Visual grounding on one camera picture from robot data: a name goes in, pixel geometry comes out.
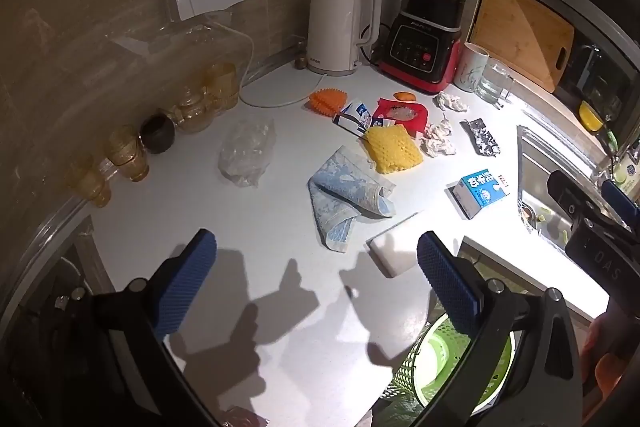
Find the person's right hand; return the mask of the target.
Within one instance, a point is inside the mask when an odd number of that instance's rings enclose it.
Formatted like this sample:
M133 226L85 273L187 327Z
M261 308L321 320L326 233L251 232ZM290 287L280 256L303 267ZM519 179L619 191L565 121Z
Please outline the person's right hand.
M629 364L628 357L613 352L597 355L597 343L612 324L608 312L597 317L589 326L586 341L579 353L582 382L585 383L590 376L594 377L601 394L599 405L608 399Z

